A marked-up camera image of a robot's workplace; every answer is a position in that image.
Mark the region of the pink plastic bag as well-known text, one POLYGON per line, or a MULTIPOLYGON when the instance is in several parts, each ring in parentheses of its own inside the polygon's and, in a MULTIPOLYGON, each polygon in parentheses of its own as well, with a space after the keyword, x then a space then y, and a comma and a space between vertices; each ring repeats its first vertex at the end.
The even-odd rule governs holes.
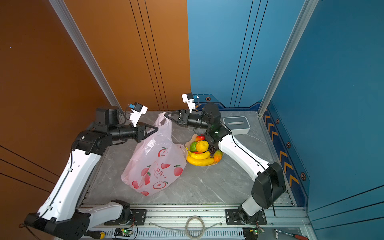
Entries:
POLYGON ((172 121, 161 113, 154 126, 158 131, 136 146, 121 175, 124 184, 144 196, 165 190, 187 165, 185 146, 172 141, 172 121))

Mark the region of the dark purple grape bunch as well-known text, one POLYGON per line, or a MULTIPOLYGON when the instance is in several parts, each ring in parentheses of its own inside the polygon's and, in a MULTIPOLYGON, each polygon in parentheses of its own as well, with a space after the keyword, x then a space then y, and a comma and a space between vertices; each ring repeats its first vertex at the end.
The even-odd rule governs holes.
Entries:
POLYGON ((214 145, 210 145, 208 151, 211 154, 211 157, 214 157, 215 152, 217 151, 217 148, 214 145))

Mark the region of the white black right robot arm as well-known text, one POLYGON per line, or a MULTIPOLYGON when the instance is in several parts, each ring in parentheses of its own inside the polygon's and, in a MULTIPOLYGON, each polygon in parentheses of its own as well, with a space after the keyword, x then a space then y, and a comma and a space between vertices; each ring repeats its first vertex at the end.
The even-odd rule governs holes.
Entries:
POLYGON ((219 107, 206 104, 201 114, 189 110, 166 112, 165 117, 179 126, 204 129, 209 144, 231 157, 254 181, 250 196, 239 206, 241 221, 250 225, 286 191, 285 175, 279 163, 269 163, 243 146, 233 131, 221 121, 219 107))

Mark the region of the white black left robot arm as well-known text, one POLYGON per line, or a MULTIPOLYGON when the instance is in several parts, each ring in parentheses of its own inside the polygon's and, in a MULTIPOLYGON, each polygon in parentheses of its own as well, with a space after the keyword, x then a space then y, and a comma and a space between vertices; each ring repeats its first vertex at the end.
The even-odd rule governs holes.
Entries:
POLYGON ((53 191, 36 213, 26 216, 20 228, 36 229, 62 240, 79 240, 83 236, 101 240, 105 233, 94 231, 93 227, 109 221, 124 225, 133 219, 130 205, 124 201, 114 200, 90 209, 78 207, 78 200, 108 147, 128 140, 140 143, 158 131, 139 121, 147 107, 134 103, 130 108, 128 117, 116 106, 96 110, 95 121, 72 143, 69 160, 53 191))

